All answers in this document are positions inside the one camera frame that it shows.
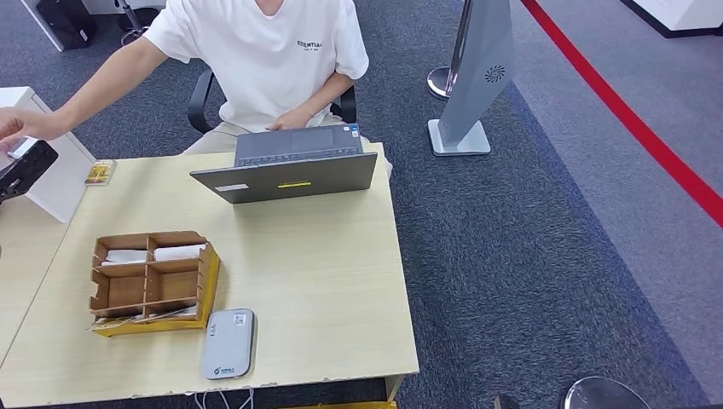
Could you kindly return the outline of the person's left hand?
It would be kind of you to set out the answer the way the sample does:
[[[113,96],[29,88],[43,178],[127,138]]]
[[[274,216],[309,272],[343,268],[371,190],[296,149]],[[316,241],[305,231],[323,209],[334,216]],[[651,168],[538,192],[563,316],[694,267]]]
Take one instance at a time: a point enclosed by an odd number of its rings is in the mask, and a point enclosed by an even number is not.
[[[267,125],[265,129],[268,131],[301,129],[305,128],[313,117],[314,113],[309,109],[296,107],[280,115],[272,124]]]

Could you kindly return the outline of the person's right hand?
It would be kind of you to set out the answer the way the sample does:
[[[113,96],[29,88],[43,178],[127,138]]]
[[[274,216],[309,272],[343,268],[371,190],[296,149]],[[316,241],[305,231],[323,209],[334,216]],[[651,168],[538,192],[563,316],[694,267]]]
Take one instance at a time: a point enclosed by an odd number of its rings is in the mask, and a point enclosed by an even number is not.
[[[11,107],[1,109],[1,152],[8,153],[13,150],[21,139],[32,136],[35,115],[33,112],[23,111]]]

